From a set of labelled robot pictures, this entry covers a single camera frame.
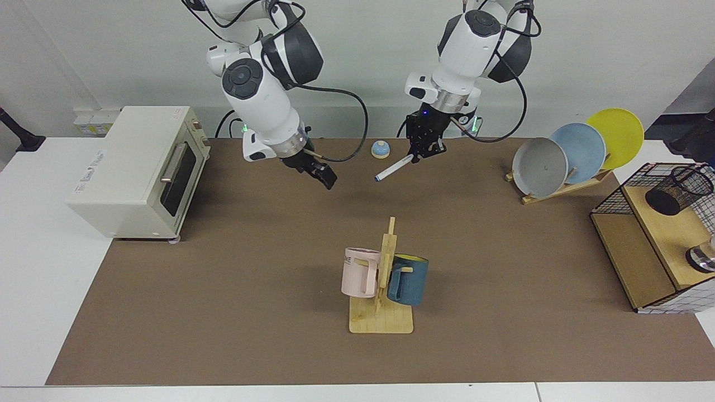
white wall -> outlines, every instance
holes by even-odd
[[[316,84],[360,94],[373,113],[371,135],[393,136],[418,107],[403,94],[406,76],[435,67],[435,45],[461,2],[301,3],[326,58]],[[179,0],[0,0],[0,7],[0,34],[11,38],[0,43],[0,102],[31,131],[74,135],[74,107],[190,104],[206,127],[227,110],[204,62],[216,40]],[[715,54],[708,0],[537,0],[536,11],[544,30],[523,75],[530,102],[523,136],[548,135],[606,107],[631,109],[648,127]],[[521,111],[517,86],[481,86],[483,134],[506,132]],[[300,89],[290,96],[314,135],[359,135],[350,98]],[[1,160],[8,151],[0,147]]]
[[[0,36],[0,105],[36,134],[78,135],[72,126],[73,108],[99,104],[23,1],[0,0]],[[0,167],[19,143],[0,124]]]
[[[715,59],[712,59],[666,113],[707,113],[715,107]]]

black cable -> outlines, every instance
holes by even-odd
[[[506,66],[506,68],[509,70],[509,72],[511,73],[511,75],[512,75],[512,76],[514,77],[514,79],[516,80],[516,83],[519,85],[519,89],[521,90],[521,96],[524,98],[524,108],[523,108],[523,110],[521,111],[521,118],[519,119],[519,122],[516,123],[516,126],[514,126],[514,128],[513,128],[509,133],[507,133],[506,135],[503,135],[502,137],[499,137],[499,138],[483,139],[483,138],[475,137],[475,136],[473,136],[469,131],[463,129],[462,127],[459,127],[460,131],[461,131],[464,135],[466,135],[467,137],[469,137],[469,138],[471,138],[471,139],[473,139],[473,140],[475,140],[475,141],[477,141],[477,142],[494,143],[494,142],[499,142],[499,141],[501,141],[501,140],[503,140],[503,139],[507,139],[507,138],[511,137],[511,135],[514,134],[514,133],[516,132],[516,130],[519,129],[519,127],[521,127],[521,123],[524,122],[524,117],[526,117],[526,108],[527,108],[526,90],[524,89],[523,84],[521,84],[521,80],[520,80],[519,77],[516,75],[516,73],[514,72],[514,70],[511,68],[511,66],[509,65],[509,63],[507,63],[506,60],[504,60],[504,58],[502,58],[502,56],[501,56],[501,54],[499,54],[499,52],[494,52],[494,54],[496,54],[496,56],[499,58],[499,60],[504,63],[504,65]]]
[[[214,138],[219,137],[219,132],[221,131],[221,127],[223,127],[224,122],[226,122],[226,119],[228,119],[228,117],[231,115],[231,113],[235,113],[235,112],[236,112],[235,110],[231,109],[228,113],[226,113],[224,115],[223,119],[221,119],[221,122],[219,123],[219,126],[216,127],[216,134],[214,134]]]
[[[212,34],[214,34],[215,37],[217,37],[218,39],[221,39],[221,40],[224,41],[224,42],[229,42],[229,43],[231,42],[230,40],[224,39],[223,36],[217,34],[216,31],[214,31],[214,30],[209,26],[209,24],[206,24],[206,22],[199,16],[199,14],[196,14],[196,11],[194,11],[194,9],[192,9],[192,8],[189,6],[189,4],[187,3],[187,0],[182,0],[181,2],[184,4],[184,6],[186,6],[186,9],[189,10],[189,12],[190,12],[191,14],[193,14],[193,15],[196,17],[196,19],[198,19],[199,22],[200,22],[203,26],[206,27],[206,29],[208,29],[209,31],[211,31]]]
[[[278,32],[276,32],[276,34],[273,36],[273,39],[276,39],[276,38],[279,37],[280,35],[283,35],[283,34],[284,34],[285,32],[287,32],[289,29],[291,29],[292,27],[294,27],[294,26],[295,26],[301,19],[303,19],[303,17],[305,16],[305,8],[304,8],[303,6],[301,6],[300,4],[295,3],[295,2],[291,3],[291,5],[292,5],[292,6],[296,6],[297,8],[299,8],[300,11],[302,11],[301,15],[299,15],[294,21],[291,21],[291,23],[288,24],[285,28],[283,28],[283,29],[279,30]],[[268,70],[268,72],[269,72],[273,77],[275,77],[278,81],[281,81],[281,79],[275,74],[275,72],[274,72],[273,70],[271,70],[271,68],[268,67],[268,64],[266,64],[265,56],[266,56],[265,50],[261,49],[261,62],[263,63],[263,67],[265,67],[266,70]],[[352,92],[350,92],[350,91],[346,91],[346,90],[344,90],[344,89],[311,87],[311,86],[309,86],[309,85],[298,84],[297,82],[292,82],[292,81],[290,81],[290,79],[287,79],[287,83],[288,83],[290,86],[292,86],[292,87],[303,88],[303,89],[307,89],[307,90],[309,90],[309,91],[332,92],[332,93],[336,93],[336,94],[344,94],[344,95],[347,95],[347,96],[349,96],[349,97],[355,98],[355,99],[360,103],[360,106],[363,108],[363,114],[365,115],[365,123],[364,123],[365,128],[364,128],[364,130],[363,130],[363,138],[360,140],[360,144],[357,146],[357,148],[355,149],[355,151],[354,151],[352,154],[348,155],[347,157],[338,158],[338,159],[325,157],[325,156],[323,156],[323,155],[318,155],[318,156],[317,156],[317,157],[319,157],[320,159],[322,159],[322,160],[324,160],[324,161],[326,161],[326,162],[347,162],[348,160],[351,160],[353,157],[355,157],[355,155],[357,155],[358,152],[360,152],[360,150],[363,148],[363,145],[365,144],[365,140],[368,138],[368,125],[369,125],[368,107],[365,106],[365,103],[363,102],[363,100],[362,100],[358,95],[356,95],[356,94],[354,94],[354,93],[352,93]]]
[[[238,118],[231,120],[231,122],[228,124],[228,137],[229,138],[233,138],[233,124],[235,122],[243,122],[243,120],[238,119]]]
[[[407,119],[400,125],[400,129],[398,129],[398,136],[397,138],[400,138],[400,133],[402,132],[403,128],[407,125]]]
[[[532,33],[527,32],[527,31],[517,31],[517,30],[514,29],[514,28],[508,27],[508,26],[506,25],[506,24],[509,24],[509,20],[508,20],[508,19],[506,20],[506,24],[504,24],[504,30],[505,30],[505,31],[509,31],[509,32],[513,32],[513,33],[515,33],[515,34],[519,34],[519,35],[521,35],[521,36],[527,36],[527,37],[529,37],[529,38],[536,38],[537,36],[541,35],[541,23],[539,23],[538,19],[537,19],[536,16],[534,15],[534,12],[529,9],[529,10],[527,10],[526,13],[528,14],[527,17],[528,17],[531,21],[533,21],[534,24],[536,24],[536,28],[537,28],[538,30],[536,31],[535,34],[532,34]]]
[[[214,16],[214,13],[212,13],[211,10],[209,10],[209,7],[208,7],[208,6],[205,6],[205,5],[204,5],[204,7],[206,8],[206,12],[209,13],[209,16],[211,16],[211,19],[214,21],[214,23],[215,23],[216,25],[218,25],[218,26],[220,26],[220,27],[222,27],[222,28],[228,28],[229,26],[232,26],[233,24],[235,24],[236,21],[238,21],[238,19],[243,16],[243,14],[246,14],[246,11],[248,11],[248,9],[249,9],[252,5],[256,4],[256,3],[259,2],[259,1],[261,1],[261,0],[251,0],[251,2],[249,2],[248,4],[246,4],[246,5],[241,9],[241,11],[239,11],[238,14],[236,14],[236,16],[233,17],[233,19],[228,22],[228,24],[221,24],[220,22],[218,22],[218,20],[217,20],[216,17]]]

oven handle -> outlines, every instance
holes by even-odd
[[[162,175],[162,183],[171,183],[174,181],[177,176],[177,173],[179,172],[181,161],[184,159],[184,155],[186,154],[186,150],[188,147],[189,146],[186,142],[177,144],[177,146],[174,147],[174,153],[172,153],[172,158],[169,160],[169,164],[167,165],[167,168]]]

brown table mat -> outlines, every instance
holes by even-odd
[[[326,191],[214,141],[181,243],[112,243],[47,384],[715,380],[693,315],[629,307],[588,218],[615,179],[522,206],[503,180],[521,142],[447,141],[381,183],[407,143],[368,142]],[[353,335],[343,249],[379,248],[391,215],[398,251],[430,260],[415,332]]]

white table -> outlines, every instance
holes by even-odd
[[[393,386],[44,387],[111,243],[64,198],[103,139],[49,138],[0,172],[0,401],[688,401],[715,395],[707,383],[509,383]],[[649,161],[678,162],[646,142],[626,179]],[[715,311],[699,315],[715,344]]]

